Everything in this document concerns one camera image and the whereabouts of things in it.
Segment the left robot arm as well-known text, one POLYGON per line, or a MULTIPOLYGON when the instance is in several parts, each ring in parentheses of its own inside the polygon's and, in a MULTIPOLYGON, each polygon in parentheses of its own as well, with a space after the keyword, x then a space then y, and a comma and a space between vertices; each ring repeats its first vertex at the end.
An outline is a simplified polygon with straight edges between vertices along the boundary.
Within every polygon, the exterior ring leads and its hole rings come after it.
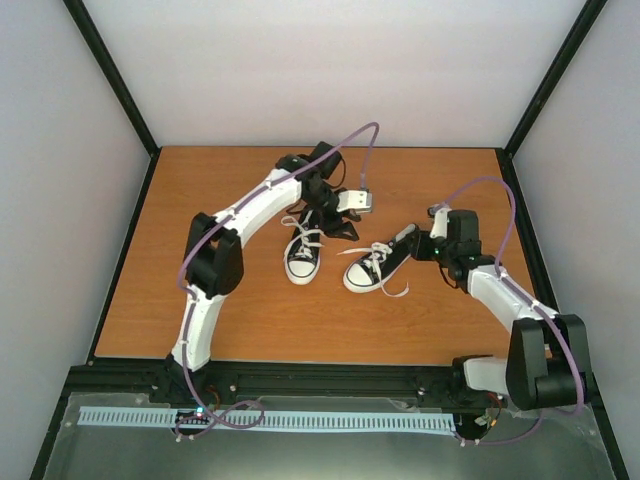
POLYGON ((341 159, 338 149, 324 142, 309 156, 286 155, 240 200, 192 219, 178 279, 187 296, 185 313, 168 356, 171 366, 181 369, 172 388, 184 401, 197 402, 207 393, 208 378, 199 370, 211 360, 220 311, 243 278, 243 251, 258 230, 280 211, 305 203, 301 213, 284 220, 296 231, 283 262, 299 284, 316 274, 321 236, 358 240, 354 224, 371 211, 372 195, 366 187, 348 190, 328 183, 341 159))

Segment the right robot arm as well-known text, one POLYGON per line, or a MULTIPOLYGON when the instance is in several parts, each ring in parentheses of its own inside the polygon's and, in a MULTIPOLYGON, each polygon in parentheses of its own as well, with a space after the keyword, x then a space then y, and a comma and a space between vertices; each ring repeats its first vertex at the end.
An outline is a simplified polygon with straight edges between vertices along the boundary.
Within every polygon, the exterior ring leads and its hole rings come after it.
POLYGON ((591 372, 582 320, 539 302, 495 257, 483 254, 475 212, 434 206, 429 215, 432 227, 415 235, 412 257, 437 263, 446 284, 479 301, 510 335, 504 359, 454 360, 462 385, 505 395, 524 411, 580 409, 589 398, 591 372))

